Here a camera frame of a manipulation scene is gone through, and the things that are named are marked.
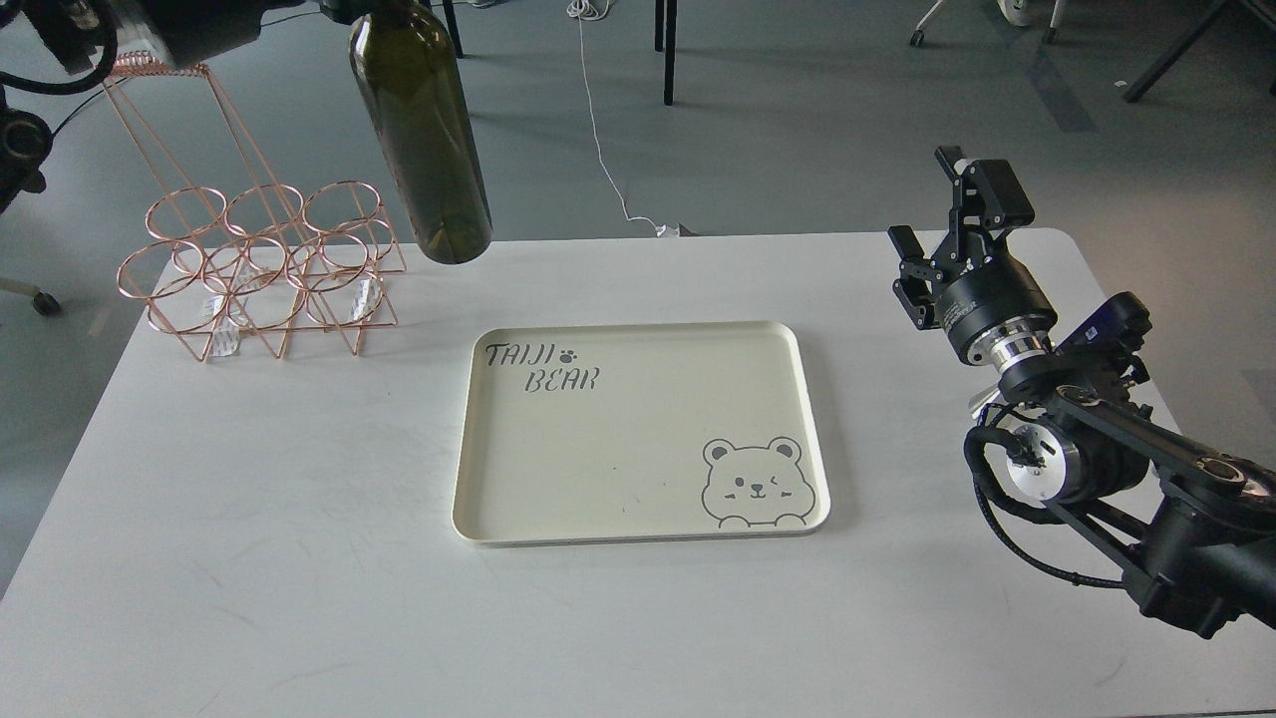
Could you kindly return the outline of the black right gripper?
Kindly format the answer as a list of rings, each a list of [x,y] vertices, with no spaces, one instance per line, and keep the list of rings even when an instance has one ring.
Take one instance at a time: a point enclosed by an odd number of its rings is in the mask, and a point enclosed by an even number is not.
[[[892,291],[919,330],[940,326],[966,365],[1014,365],[1050,353],[1057,310],[1007,237],[1034,223],[1034,205],[1005,159],[966,158],[939,145],[935,158],[953,187],[949,228],[925,258],[909,224],[887,230],[900,258]]]

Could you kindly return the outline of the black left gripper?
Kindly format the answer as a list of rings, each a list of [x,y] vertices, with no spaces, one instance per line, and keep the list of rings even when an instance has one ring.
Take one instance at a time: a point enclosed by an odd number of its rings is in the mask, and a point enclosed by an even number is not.
[[[260,36],[265,13],[300,1],[151,1],[151,46],[170,68],[191,68]]]

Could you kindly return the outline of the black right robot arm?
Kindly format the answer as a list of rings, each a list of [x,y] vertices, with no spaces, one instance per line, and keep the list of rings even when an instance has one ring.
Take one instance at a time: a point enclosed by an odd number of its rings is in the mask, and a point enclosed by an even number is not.
[[[919,330],[944,332],[962,363],[999,380],[972,400],[963,437],[980,513],[1012,553],[1074,585],[1122,589],[1139,613],[1208,639],[1239,616],[1275,622],[1273,472],[1154,423],[1131,399],[1148,381],[1151,315],[1131,292],[1104,301],[1065,341],[1057,309],[1007,238],[1034,222],[1011,165],[940,145],[953,190],[948,230],[926,255],[907,224],[893,291]],[[1067,525],[1122,569],[1081,575],[1025,555],[994,510]]]

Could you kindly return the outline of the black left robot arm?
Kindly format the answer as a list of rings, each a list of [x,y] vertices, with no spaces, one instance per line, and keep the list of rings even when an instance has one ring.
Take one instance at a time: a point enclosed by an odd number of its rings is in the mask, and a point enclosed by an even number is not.
[[[70,77],[42,82],[3,71],[3,213],[22,193],[46,190],[43,163],[63,128],[14,108],[9,88],[77,96],[131,77],[205,77],[205,60],[260,37],[267,11],[304,3],[327,15],[334,8],[330,1],[3,1],[3,29],[26,19]],[[124,54],[134,41],[144,47]]]

